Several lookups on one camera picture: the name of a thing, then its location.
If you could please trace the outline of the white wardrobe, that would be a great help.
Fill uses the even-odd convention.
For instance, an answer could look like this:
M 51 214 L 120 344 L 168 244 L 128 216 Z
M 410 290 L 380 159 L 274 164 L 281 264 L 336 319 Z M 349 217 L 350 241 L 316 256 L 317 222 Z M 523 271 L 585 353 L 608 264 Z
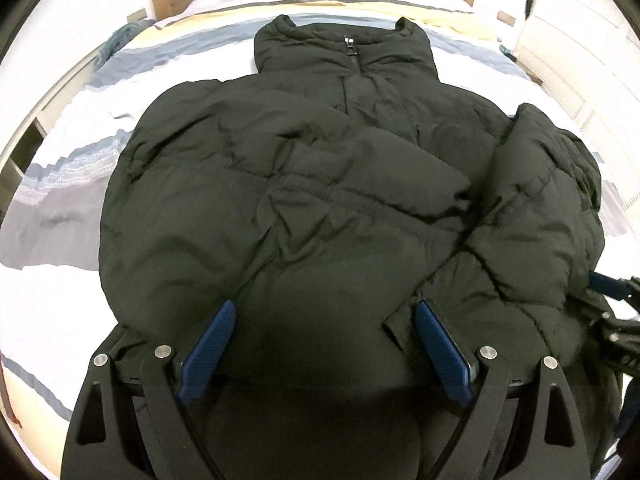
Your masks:
M 603 162 L 639 219 L 639 39 L 613 0 L 534 0 L 516 55 Z

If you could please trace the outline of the striped bed duvet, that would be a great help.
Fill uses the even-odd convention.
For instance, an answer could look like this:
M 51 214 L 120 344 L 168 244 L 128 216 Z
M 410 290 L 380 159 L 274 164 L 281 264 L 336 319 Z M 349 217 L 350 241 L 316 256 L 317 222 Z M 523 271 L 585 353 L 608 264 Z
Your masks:
M 631 220 L 603 162 L 579 135 L 562 106 L 516 55 L 534 0 L 514 14 L 464 0 L 186 0 L 157 15 L 156 23 L 119 50 L 88 82 L 94 99 L 113 118 L 111 127 L 82 130 L 89 143 L 72 148 L 52 131 L 28 166 L 1 223 L 2 413 L 17 440 L 54 478 L 61 476 L 64 445 L 93 353 L 119 324 L 99 272 L 100 223 L 113 171 L 144 112 L 164 92 L 201 80 L 254 75 L 259 29 L 285 15 L 294 23 L 393 28 L 399 20 L 421 27 L 430 40 L 439 80 L 482 96 L 503 113 L 522 104 L 541 110 L 577 136 L 601 175 L 600 222 L 604 248 L 593 269 L 622 278 L 639 262 Z M 600 357 L 600 315 L 623 315 L 617 300 L 595 292 L 605 309 L 584 307 L 588 337 Z M 630 377 L 620 376 L 620 409 Z M 613 440 L 589 479 L 634 479 L 639 474 L 639 417 L 634 432 Z

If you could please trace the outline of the white open shelf unit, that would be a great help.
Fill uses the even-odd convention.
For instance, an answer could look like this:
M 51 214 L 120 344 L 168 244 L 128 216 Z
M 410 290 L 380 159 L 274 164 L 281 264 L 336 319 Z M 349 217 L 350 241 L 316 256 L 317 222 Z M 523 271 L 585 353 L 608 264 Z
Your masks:
M 99 48 L 80 59 L 32 107 L 6 140 L 1 140 L 1 219 L 24 179 L 25 172 L 49 133 L 63 131 L 63 140 L 73 139 L 72 148 L 89 143 L 88 133 L 77 133 L 99 125 L 111 127 L 113 118 L 96 102 L 88 87 Z

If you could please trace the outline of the black puffer coat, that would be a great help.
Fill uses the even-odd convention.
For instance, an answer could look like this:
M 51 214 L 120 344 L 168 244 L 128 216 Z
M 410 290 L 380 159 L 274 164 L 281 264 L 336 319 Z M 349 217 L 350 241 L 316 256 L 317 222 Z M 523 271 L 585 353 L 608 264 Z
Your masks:
M 439 80 L 430 40 L 285 15 L 254 75 L 178 84 L 108 182 L 102 288 L 119 324 L 175 346 L 226 301 L 228 346 L 186 417 L 226 479 L 421 479 L 461 419 L 416 326 L 428 301 L 527 382 L 560 363 L 590 477 L 620 376 L 584 307 L 601 175 L 541 110 Z

